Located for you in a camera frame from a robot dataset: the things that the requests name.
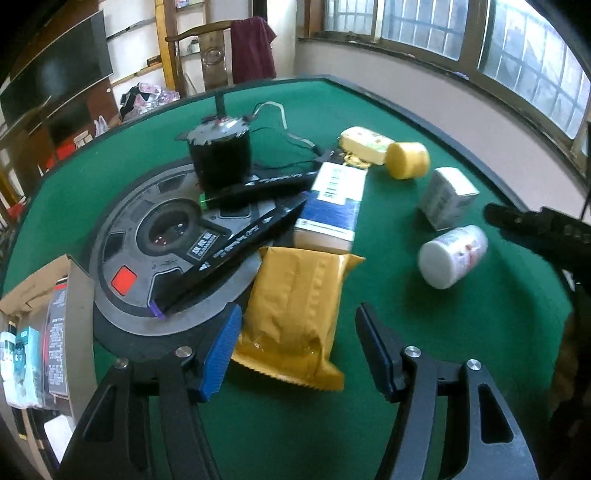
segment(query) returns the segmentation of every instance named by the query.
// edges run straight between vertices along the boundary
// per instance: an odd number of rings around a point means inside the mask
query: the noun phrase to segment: red button
[[[119,295],[125,296],[135,283],[136,278],[138,278],[138,276],[123,265],[113,277],[113,280],[111,280],[111,286],[119,293]]]

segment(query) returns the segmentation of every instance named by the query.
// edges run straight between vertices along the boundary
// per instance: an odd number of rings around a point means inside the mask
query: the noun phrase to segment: white box
[[[418,203],[429,223],[437,231],[457,226],[478,190],[457,168],[436,168]]]

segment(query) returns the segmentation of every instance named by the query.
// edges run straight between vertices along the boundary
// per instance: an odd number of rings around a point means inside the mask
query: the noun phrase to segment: window
[[[485,75],[534,105],[574,138],[589,79],[554,27],[525,0],[497,0]]]
[[[325,30],[370,35],[374,1],[377,0],[327,0]]]
[[[468,0],[386,0],[382,37],[460,58]]]
[[[357,34],[355,41],[460,74],[533,119],[579,168],[586,163],[581,158],[583,118],[591,115],[589,78],[527,0],[324,0],[324,5],[326,36],[350,40],[343,33]]]

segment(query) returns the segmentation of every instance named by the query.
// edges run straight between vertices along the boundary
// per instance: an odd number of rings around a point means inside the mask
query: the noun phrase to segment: green table
[[[385,168],[372,167],[353,247],[353,253],[367,260],[345,283],[331,357],[345,373],[345,390],[308,390],[231,364],[220,393],[201,408],[226,480],[373,478],[396,406],[375,390],[355,334],[353,318],[362,301],[373,303],[406,342],[431,356],[482,361],[534,450],[548,419],[548,386],[569,301],[546,262],[501,239],[481,214],[488,202],[518,199],[435,127],[365,93],[333,79],[266,82],[231,89],[226,106],[228,114],[239,116],[250,113],[258,102],[280,102],[290,130],[325,148],[334,146],[339,134],[353,125],[398,141],[423,143],[433,168],[459,167],[480,190],[464,222],[483,227],[489,252],[469,277],[449,290],[429,287],[418,272],[417,252],[436,234],[415,207],[430,175],[395,181]],[[186,156],[185,143],[175,137],[213,111],[211,96],[177,102],[105,134],[48,175],[11,252],[4,291],[61,254],[80,257],[103,209],[138,176]],[[256,127],[262,126],[279,128],[278,111],[263,109],[256,122]],[[259,164],[280,166],[313,158],[310,151],[294,147],[269,129],[253,133],[252,146]],[[95,358],[101,379],[113,356],[96,343]],[[440,439],[444,423],[437,425]],[[159,473],[165,478],[157,425],[154,434]],[[438,448],[434,451],[436,460]],[[431,465],[430,474],[434,471]]]

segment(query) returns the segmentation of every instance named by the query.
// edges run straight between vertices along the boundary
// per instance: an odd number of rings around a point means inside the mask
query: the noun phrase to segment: cardboard box
[[[16,320],[18,331],[31,327],[45,332],[48,307],[56,282],[67,277],[64,302],[62,359],[67,391],[66,408],[59,410],[77,423],[96,390],[92,314],[95,282],[67,255],[31,274],[0,300],[3,317]]]
[[[435,230],[454,228],[458,226],[478,193],[460,170],[440,167],[433,171],[418,207]]]
[[[295,223],[296,248],[351,252],[367,170],[323,163]]]

